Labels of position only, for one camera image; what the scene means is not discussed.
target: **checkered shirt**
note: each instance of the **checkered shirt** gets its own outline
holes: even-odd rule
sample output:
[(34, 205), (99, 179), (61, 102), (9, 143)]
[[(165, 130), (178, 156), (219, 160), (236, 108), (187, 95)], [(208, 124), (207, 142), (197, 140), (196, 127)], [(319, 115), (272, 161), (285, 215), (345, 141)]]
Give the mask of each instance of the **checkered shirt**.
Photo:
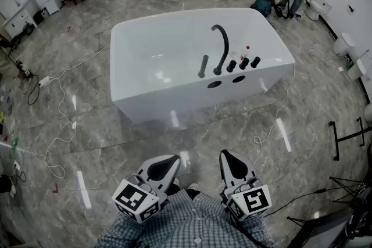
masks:
[[(143, 224), (120, 214), (98, 238), (96, 248), (256, 247), (232, 225), (223, 205), (209, 195), (199, 193), (191, 200), (185, 190), (180, 190), (168, 199), (169, 204)], [(275, 247), (262, 216), (242, 225), (256, 240)]]

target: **freestanding bathtub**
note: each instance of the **freestanding bathtub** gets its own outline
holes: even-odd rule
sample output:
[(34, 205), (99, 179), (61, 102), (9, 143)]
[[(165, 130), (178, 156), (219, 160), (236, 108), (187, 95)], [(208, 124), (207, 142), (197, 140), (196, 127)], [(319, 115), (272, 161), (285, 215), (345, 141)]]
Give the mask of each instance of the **freestanding bathtub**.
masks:
[[(230, 51), (219, 76), (213, 70)], [(112, 101), (134, 124), (266, 92), (293, 71), (295, 60), (268, 21), (254, 9), (198, 9), (125, 21), (111, 33)], [(205, 76), (198, 76), (203, 56)], [(250, 62), (242, 70), (241, 55)], [(261, 61), (254, 69), (255, 57)], [(227, 66), (234, 60), (232, 73)]]

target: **drain hole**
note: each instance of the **drain hole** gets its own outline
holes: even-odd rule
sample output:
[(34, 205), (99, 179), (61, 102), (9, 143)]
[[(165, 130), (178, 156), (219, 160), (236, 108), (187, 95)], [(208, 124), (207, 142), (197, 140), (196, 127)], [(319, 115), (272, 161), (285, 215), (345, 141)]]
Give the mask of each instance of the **drain hole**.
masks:
[(218, 86), (221, 85), (221, 84), (222, 84), (221, 81), (216, 81), (216, 82), (210, 83), (210, 84), (208, 85), (208, 88), (209, 88), (209, 89), (212, 89), (212, 88), (218, 87)]
[(244, 79), (245, 79), (245, 76), (240, 76), (240, 77), (234, 78), (232, 82), (233, 83), (239, 83)]

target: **marble floor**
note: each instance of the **marble floor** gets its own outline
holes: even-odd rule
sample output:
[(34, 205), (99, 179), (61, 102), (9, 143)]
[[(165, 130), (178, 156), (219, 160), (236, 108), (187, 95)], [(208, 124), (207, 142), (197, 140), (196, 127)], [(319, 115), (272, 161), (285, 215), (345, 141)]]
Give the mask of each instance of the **marble floor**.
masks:
[[(67, 3), (22, 40), (14, 57), (19, 57), (40, 78), (59, 76), (110, 43), (111, 28), (122, 21), (177, 10), (248, 8), (254, 0), (85, 0)], [(331, 49), (334, 42), (320, 21), (284, 20), (272, 14), (268, 21), (293, 56), (312, 47), (327, 59), (345, 67), (345, 61)], [(317, 189), (335, 186), (336, 177), (361, 179), (367, 171), (366, 147), (354, 138), (341, 143), (340, 161), (333, 161), (334, 148), (328, 122), (335, 120), (339, 135), (358, 129), (366, 100), (358, 82), (325, 60), (316, 51), (304, 51), (298, 58), (296, 76), (278, 118), (283, 129), (274, 126), (263, 144), (256, 163), (264, 184), (269, 185), (272, 211), (291, 199)], [(189, 162), (179, 172), (181, 186), (197, 182), (200, 189), (219, 199), (222, 190), (219, 152), (232, 149), (255, 160), (260, 147), (254, 136), (265, 139), (277, 109), (285, 98), (292, 74), (265, 94), (223, 103), (179, 115), (179, 127), (169, 119), (132, 125), (110, 100), (110, 50), (68, 71), (60, 80), (66, 97), (60, 109), (76, 124), (77, 134), (69, 143), (56, 141), (51, 147), (51, 164), (62, 165), (66, 177), (54, 177), (36, 157), (24, 154), (27, 181), (19, 182), (17, 194), (0, 195), (2, 229), (25, 242), (37, 240), (42, 247), (93, 247), (96, 238), (118, 213), (110, 197), (121, 179), (135, 171), (146, 159), (160, 154), (181, 154)], [(13, 159), (21, 162), (23, 149), (31, 147), (44, 159), (48, 145), (56, 138), (69, 139), (73, 129), (58, 112), (62, 91), (54, 81), (40, 89), (32, 106), (27, 94), (14, 81), (3, 80), (1, 100), (7, 110), (10, 91), (12, 114), (6, 113), (4, 126), (10, 145), (18, 137), (18, 149), (1, 146), (3, 173), (12, 173)], [(289, 152), (285, 141), (290, 144)], [(60, 169), (53, 168), (57, 175)], [(81, 171), (85, 189), (77, 179)], [(82, 195), (89, 197), (91, 208)], [(267, 228), (278, 247), (285, 247), (299, 231), (287, 216), (310, 219), (338, 210), (332, 199), (340, 190), (307, 196), (267, 217)]]

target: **red tape mark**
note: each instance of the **red tape mark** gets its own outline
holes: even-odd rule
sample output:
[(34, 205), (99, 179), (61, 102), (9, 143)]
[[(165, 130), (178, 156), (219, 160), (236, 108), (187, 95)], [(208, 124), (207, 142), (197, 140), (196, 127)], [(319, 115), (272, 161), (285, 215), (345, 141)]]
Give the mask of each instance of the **red tape mark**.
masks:
[(56, 183), (56, 190), (53, 190), (53, 193), (58, 193), (58, 185)]

